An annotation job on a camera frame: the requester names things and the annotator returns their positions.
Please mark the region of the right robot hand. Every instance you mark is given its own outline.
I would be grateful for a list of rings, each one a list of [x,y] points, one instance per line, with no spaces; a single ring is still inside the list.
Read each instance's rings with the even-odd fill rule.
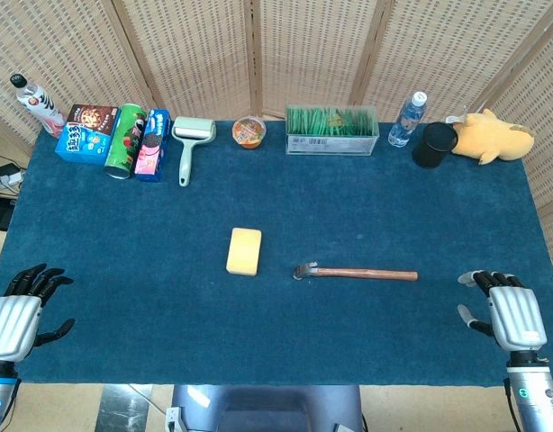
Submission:
[[[491,318],[489,323],[476,319],[466,305],[459,304],[458,313],[467,327],[494,338],[509,353],[537,352],[547,344],[536,295],[516,275],[479,270],[460,275],[458,282],[481,289]]]

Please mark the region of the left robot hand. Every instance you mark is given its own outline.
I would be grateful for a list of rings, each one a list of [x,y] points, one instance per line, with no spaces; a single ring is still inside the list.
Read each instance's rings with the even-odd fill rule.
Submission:
[[[19,272],[0,296],[0,362],[19,363],[35,347],[57,341],[75,325],[67,319],[59,328],[40,333],[41,314],[61,285],[72,284],[62,268],[39,264]]]

